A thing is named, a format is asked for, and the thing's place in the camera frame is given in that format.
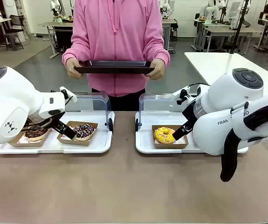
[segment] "yellow donut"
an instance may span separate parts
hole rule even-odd
[[[175,142],[175,138],[172,136],[172,134],[175,131],[168,127],[160,127],[155,131],[156,139],[164,144],[172,144]]]

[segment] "white plastic tray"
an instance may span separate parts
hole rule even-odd
[[[135,120],[139,119],[139,112],[135,115]],[[162,149],[155,148],[152,139],[152,125],[183,125],[186,118],[180,112],[169,111],[142,111],[141,128],[136,132],[136,149],[145,154],[169,154],[169,153],[204,153],[196,145],[193,132],[187,135],[189,144],[183,149]],[[247,152],[247,148],[238,150],[238,153]]]
[[[114,123],[114,112],[109,113],[109,118]],[[105,111],[82,111],[82,112],[67,112],[60,119],[63,123],[72,121],[85,121],[98,123],[95,136],[89,146],[78,146],[62,144],[57,140],[58,132],[52,130],[40,148],[25,147],[16,148],[8,143],[0,145],[0,154],[38,154],[38,153],[64,153],[64,154],[86,154],[86,153],[104,153],[111,146],[112,132],[105,126],[106,116]]]

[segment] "black tray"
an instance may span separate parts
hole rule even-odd
[[[150,62],[142,61],[96,61],[88,60],[75,67],[79,73],[148,74],[153,71]]]

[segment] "sleeve cuff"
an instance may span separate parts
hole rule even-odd
[[[72,53],[63,54],[62,63],[64,64],[65,67],[66,67],[67,60],[70,58],[76,58],[76,56]]]
[[[169,57],[166,54],[164,54],[162,52],[157,53],[157,55],[155,56],[155,58],[158,58],[158,59],[163,60],[164,63],[165,63],[165,67],[167,67],[169,65],[170,59],[169,59]]]

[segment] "stool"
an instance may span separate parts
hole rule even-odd
[[[12,48],[14,51],[18,50],[17,47],[22,47],[24,49],[19,39],[18,33],[4,34],[4,37],[10,40],[10,43],[7,44],[7,49]],[[16,45],[15,38],[18,38],[20,44]]]

